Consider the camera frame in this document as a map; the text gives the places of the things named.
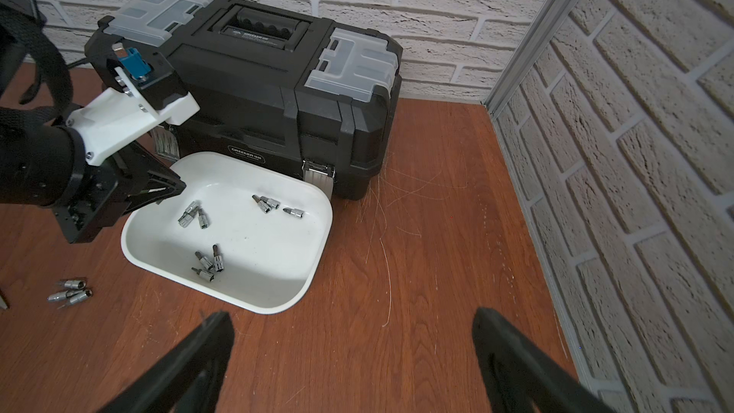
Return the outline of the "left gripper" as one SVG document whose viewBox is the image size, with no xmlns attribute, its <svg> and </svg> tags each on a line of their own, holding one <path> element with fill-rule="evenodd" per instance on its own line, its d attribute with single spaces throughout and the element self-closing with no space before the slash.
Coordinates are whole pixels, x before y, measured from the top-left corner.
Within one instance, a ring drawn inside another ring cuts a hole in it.
<svg viewBox="0 0 734 413">
<path fill-rule="evenodd" d="M 67 189 L 51 209 L 69 243 L 89 243 L 127 214 L 184 190 L 177 173 L 134 141 L 100 166 L 76 162 Z"/>
</svg>

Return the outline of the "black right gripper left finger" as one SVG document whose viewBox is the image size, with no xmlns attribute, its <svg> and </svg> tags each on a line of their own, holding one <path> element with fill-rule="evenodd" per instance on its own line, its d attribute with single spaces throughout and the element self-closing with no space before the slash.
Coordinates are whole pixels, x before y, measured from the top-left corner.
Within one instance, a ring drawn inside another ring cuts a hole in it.
<svg viewBox="0 0 734 413">
<path fill-rule="evenodd" d="M 231 315 L 214 313 L 101 410 L 213 412 L 233 344 Z"/>
</svg>

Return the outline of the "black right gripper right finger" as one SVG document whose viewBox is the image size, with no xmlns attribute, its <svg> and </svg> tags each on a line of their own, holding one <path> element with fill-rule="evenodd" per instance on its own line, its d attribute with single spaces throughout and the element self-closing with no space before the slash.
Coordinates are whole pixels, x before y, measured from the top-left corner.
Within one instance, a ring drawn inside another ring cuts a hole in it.
<svg viewBox="0 0 734 413">
<path fill-rule="evenodd" d="M 610 412 L 498 311 L 479 308 L 472 341 L 493 412 Z"/>
</svg>

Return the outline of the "silver socket bit nine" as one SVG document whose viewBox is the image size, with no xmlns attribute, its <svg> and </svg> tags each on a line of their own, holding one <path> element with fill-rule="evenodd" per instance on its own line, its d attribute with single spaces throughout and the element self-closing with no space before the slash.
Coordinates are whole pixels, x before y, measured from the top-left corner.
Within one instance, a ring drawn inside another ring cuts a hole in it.
<svg viewBox="0 0 734 413">
<path fill-rule="evenodd" d="M 188 227 L 191 222 L 196 218 L 198 210 L 201 206 L 199 201 L 193 201 L 184 211 L 178 219 L 178 224 L 182 228 Z"/>
</svg>

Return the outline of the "silver socket bit ten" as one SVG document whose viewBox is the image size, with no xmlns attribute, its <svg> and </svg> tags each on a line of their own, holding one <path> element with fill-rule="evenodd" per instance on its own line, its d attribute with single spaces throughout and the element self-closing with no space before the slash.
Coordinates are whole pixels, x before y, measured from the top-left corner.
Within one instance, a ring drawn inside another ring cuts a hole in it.
<svg viewBox="0 0 734 413">
<path fill-rule="evenodd" d="M 199 208 L 197 213 L 198 213 L 198 220 L 199 220 L 200 228 L 208 229 L 210 227 L 210 219 L 208 215 L 206 214 L 206 212 L 202 208 Z"/>
</svg>

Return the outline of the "silver socket bit three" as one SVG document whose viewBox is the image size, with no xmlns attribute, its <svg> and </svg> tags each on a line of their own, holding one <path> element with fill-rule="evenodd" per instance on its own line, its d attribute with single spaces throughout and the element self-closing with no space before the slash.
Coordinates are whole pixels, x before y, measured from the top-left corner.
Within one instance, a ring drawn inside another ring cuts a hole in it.
<svg viewBox="0 0 734 413">
<path fill-rule="evenodd" d="M 61 280 L 57 284 L 65 290 L 82 291 L 86 288 L 87 281 L 85 278 L 72 278 Z"/>
</svg>

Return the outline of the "silver bit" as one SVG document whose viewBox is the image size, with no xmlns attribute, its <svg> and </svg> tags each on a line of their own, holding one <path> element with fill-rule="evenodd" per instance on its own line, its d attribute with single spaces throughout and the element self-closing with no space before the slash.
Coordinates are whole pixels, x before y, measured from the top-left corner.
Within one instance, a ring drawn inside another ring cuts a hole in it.
<svg viewBox="0 0 734 413">
<path fill-rule="evenodd" d="M 195 256 L 204 270 L 209 272 L 215 271 L 215 264 L 209 257 L 202 254 L 202 252 L 199 252 L 198 250 L 195 252 Z"/>
<path fill-rule="evenodd" d="M 208 281 L 208 282 L 211 282 L 215 278 L 214 273 L 209 272 L 207 270 L 192 268 L 191 271 L 193 271 L 193 273 L 196 273 L 196 275 L 198 275 L 198 277 L 200 277 L 200 278 L 202 278 L 202 279 L 204 279 L 205 281 Z"/>
</svg>

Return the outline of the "dark bit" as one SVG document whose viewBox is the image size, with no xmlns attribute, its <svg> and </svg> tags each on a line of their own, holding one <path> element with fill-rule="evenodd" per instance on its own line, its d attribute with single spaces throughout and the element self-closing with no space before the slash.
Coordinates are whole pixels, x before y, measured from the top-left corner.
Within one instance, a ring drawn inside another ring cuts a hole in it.
<svg viewBox="0 0 734 413">
<path fill-rule="evenodd" d="M 225 271 L 225 262 L 222 251 L 217 244 L 212 246 L 213 263 L 217 273 Z"/>
</svg>

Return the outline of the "silver socket bit one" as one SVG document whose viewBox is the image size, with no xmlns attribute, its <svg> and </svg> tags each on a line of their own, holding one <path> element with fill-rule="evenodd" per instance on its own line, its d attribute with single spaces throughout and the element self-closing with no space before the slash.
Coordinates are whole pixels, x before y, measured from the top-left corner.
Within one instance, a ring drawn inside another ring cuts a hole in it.
<svg viewBox="0 0 734 413">
<path fill-rule="evenodd" d="M 266 202 L 264 202 L 260 196 L 253 195 L 252 199 L 256 202 L 258 208 L 260 208 L 260 210 L 262 210 L 264 213 L 269 213 L 271 211 L 271 207 Z"/>
</svg>

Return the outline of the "silver socket bit four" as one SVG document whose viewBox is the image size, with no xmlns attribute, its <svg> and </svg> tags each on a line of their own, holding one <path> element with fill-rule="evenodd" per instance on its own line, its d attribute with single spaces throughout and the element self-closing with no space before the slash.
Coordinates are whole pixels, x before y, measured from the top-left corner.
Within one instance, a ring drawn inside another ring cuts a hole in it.
<svg viewBox="0 0 734 413">
<path fill-rule="evenodd" d="M 300 210 L 299 208 L 283 208 L 283 211 L 286 214 L 289 214 L 290 216 L 294 216 L 296 218 L 302 218 L 305 214 L 303 210 Z"/>
</svg>

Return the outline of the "silver socket bit five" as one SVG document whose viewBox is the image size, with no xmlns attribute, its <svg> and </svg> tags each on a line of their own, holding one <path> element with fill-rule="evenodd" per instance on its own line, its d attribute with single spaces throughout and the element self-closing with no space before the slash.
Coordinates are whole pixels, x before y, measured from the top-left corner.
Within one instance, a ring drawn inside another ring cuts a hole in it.
<svg viewBox="0 0 734 413">
<path fill-rule="evenodd" d="M 65 300 L 68 300 L 68 299 L 72 298 L 73 296 L 75 296 L 76 294 L 79 294 L 79 293 L 80 293 L 79 290 L 64 290 L 64 291 L 59 291 L 59 292 L 56 292 L 54 294 L 51 294 L 51 296 L 48 296 L 47 301 L 48 302 L 51 302 L 51 303 L 63 302 Z"/>
</svg>

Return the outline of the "silver socket bit two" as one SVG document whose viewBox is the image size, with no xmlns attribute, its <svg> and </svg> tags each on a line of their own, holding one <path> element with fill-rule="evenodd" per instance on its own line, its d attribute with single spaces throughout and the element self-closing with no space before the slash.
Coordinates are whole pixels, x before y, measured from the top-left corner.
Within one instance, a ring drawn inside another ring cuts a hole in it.
<svg viewBox="0 0 734 413">
<path fill-rule="evenodd" d="M 273 198 L 261 196 L 260 200 L 264 202 L 266 205 L 268 205 L 272 210 L 278 210 L 280 207 L 280 202 Z"/>
</svg>

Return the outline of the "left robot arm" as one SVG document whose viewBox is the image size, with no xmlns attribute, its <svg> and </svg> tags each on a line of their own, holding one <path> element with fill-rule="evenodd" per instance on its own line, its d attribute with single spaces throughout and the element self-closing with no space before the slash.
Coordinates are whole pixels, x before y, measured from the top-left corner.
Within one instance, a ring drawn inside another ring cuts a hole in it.
<svg viewBox="0 0 734 413">
<path fill-rule="evenodd" d="M 1 110 L 1 201 L 49 208 L 66 240 L 89 243 L 147 205 L 180 195 L 185 183 L 138 142 L 166 122 L 200 109 L 160 54 L 145 57 L 116 40 L 97 57 L 107 88 L 80 106 L 70 70 L 42 31 L 32 0 L 1 0 L 1 86 L 25 57 L 52 103 Z"/>
</svg>

